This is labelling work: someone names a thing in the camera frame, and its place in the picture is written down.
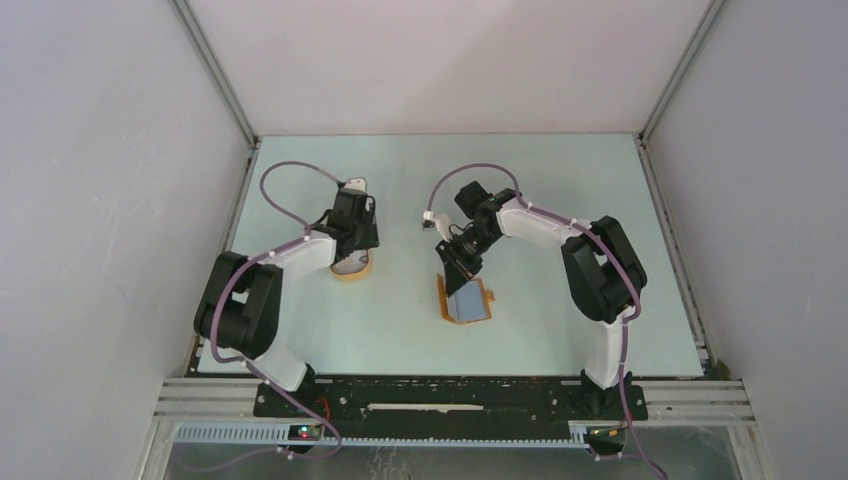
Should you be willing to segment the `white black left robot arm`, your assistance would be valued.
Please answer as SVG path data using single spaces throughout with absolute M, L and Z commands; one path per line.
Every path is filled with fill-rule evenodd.
M 303 381 L 310 365 L 278 336 L 284 289 L 337 265 L 363 273 L 368 250 L 378 245 L 376 201 L 365 180 L 354 178 L 338 188 L 333 206 L 307 234 L 253 258 L 232 251 L 220 254 L 194 329 L 217 362 L 239 363 L 280 387 L 278 404 L 292 416 L 304 416 L 315 406 L 316 390 Z

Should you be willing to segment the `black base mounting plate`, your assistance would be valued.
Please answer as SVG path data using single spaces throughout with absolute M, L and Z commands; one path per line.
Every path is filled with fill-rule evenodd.
M 579 422 L 645 421 L 643 389 L 604 390 L 583 375 L 318 375 L 294 393 L 342 436 L 554 439 Z

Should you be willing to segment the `beige oval plastic tray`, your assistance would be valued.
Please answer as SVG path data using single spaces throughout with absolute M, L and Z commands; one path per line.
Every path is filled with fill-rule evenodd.
M 372 270 L 372 256 L 369 250 L 356 250 L 332 265 L 329 270 L 339 281 L 358 281 L 366 278 Z

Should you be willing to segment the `orange leather card holder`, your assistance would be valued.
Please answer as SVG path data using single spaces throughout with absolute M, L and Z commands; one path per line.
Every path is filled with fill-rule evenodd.
M 479 278 L 462 286 L 453 295 L 447 295 L 446 280 L 437 276 L 437 292 L 441 317 L 455 325 L 467 325 L 492 318 L 491 303 L 494 293 Z

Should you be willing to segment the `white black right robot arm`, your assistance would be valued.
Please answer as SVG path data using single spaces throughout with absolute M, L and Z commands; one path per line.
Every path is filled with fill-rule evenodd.
M 435 251 L 443 265 L 441 295 L 450 299 L 477 279 L 482 256 L 497 241 L 517 238 L 557 250 L 577 309 L 593 323 L 594 347 L 582 374 L 585 411 L 606 418 L 622 403 L 617 387 L 626 375 L 627 328 L 641 312 L 647 274 L 620 222 L 604 216 L 581 222 L 547 212 L 506 188 L 490 193 L 478 182 L 454 198 L 468 222 L 458 228 L 449 217 L 426 210 L 422 226 L 441 236 Z

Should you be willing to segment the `silver VIP card lower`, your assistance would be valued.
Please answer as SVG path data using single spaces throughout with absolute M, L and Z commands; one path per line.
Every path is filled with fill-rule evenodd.
M 340 276 L 357 274 L 366 269 L 369 264 L 368 252 L 350 255 L 331 267 L 331 271 Z

